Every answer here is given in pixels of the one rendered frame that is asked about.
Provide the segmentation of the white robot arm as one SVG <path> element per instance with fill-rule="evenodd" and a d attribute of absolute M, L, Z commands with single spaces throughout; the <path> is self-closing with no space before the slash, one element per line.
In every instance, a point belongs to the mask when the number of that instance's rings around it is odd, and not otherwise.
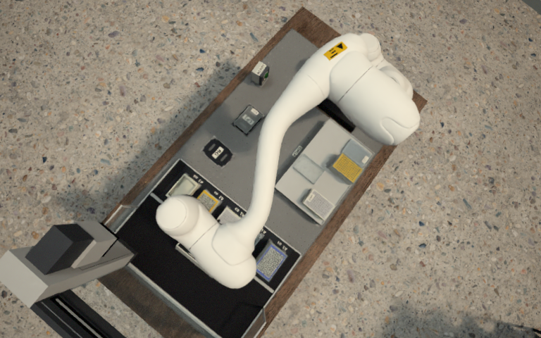
<path fill-rule="evenodd" d="M 411 83 L 384 59 L 375 36 L 348 33 L 331 40 L 300 68 L 263 122 L 247 213 L 221 225 L 198 199 L 177 194 L 157 208 L 158 226 L 219 283 L 245 286 L 256 274 L 254 241 L 271 210 L 288 127 L 328 98 L 372 140 L 395 146 L 419 126 L 412 97 Z"/>

